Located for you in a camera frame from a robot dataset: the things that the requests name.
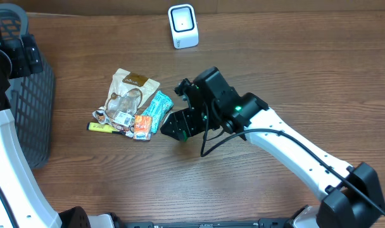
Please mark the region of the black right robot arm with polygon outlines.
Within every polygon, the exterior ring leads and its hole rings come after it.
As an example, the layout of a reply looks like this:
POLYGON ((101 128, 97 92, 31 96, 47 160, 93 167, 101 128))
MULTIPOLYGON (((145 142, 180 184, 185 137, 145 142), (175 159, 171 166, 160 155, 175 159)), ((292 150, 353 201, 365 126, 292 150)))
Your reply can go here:
POLYGON ((370 227, 385 216, 377 172, 330 155, 286 124, 253 93, 239 95, 216 67, 175 88, 187 108, 171 113, 161 133, 178 141, 209 130, 258 146, 295 174, 319 200, 283 222, 284 227, 370 227))

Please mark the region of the yellow and blue bar packet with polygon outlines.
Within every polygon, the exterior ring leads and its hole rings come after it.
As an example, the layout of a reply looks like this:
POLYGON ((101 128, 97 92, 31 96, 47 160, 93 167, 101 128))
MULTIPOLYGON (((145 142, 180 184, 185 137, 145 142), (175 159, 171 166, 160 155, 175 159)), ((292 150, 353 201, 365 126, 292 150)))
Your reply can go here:
POLYGON ((120 134, 122 133, 117 130, 116 128, 107 125, 107 124, 100 124, 100 123, 95 123, 95 122, 89 122, 87 124, 87 130, 89 131, 94 131, 94 132, 104 132, 104 133, 109 133, 109 134, 120 134))

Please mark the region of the green lid white jar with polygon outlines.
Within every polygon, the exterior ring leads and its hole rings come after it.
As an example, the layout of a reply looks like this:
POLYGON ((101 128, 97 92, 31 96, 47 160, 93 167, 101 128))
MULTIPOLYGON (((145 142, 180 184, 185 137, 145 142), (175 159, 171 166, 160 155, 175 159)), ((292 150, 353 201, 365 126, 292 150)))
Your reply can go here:
POLYGON ((182 142, 186 142, 188 139, 188 135, 184 130, 178 132, 177 137, 178 137, 178 140, 182 142))

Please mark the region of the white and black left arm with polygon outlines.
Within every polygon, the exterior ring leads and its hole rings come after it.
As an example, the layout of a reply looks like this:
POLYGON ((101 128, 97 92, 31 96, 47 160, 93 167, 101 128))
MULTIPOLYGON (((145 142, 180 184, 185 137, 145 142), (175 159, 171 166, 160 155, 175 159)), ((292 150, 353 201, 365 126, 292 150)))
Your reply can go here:
POLYGON ((6 95, 13 72, 0 31, 0 227, 123 227, 116 215, 88 215, 76 206, 56 212, 42 194, 24 157, 6 95))

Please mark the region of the orange snack packet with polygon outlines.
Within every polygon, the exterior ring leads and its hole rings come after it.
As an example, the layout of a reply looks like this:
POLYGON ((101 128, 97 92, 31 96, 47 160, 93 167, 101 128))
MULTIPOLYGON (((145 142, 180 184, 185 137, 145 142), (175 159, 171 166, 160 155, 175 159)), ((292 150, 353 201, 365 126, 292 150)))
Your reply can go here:
POLYGON ((149 141, 151 139, 151 125, 153 119, 150 116, 136 115, 134 122, 134 139, 149 141))

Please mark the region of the teal snack packet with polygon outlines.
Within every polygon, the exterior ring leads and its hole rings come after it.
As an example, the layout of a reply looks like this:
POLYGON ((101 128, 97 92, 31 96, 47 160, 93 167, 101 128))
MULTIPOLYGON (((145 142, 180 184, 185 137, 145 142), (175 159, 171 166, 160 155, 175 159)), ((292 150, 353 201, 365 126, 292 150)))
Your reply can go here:
POLYGON ((166 94, 158 91, 150 105, 143 111, 142 115, 152 118, 151 132, 153 134, 157 133, 161 121, 173 105, 173 101, 166 94))

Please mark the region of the beige Pantree snack bag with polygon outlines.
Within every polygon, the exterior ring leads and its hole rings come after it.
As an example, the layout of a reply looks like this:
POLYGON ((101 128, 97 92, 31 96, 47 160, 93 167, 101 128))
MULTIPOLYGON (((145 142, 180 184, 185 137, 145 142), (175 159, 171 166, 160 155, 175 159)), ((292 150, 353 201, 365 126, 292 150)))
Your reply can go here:
POLYGON ((109 125, 120 134, 133 137, 138 109, 159 86, 160 83, 153 79, 119 68, 113 74, 104 105, 92 115, 99 124, 109 125))

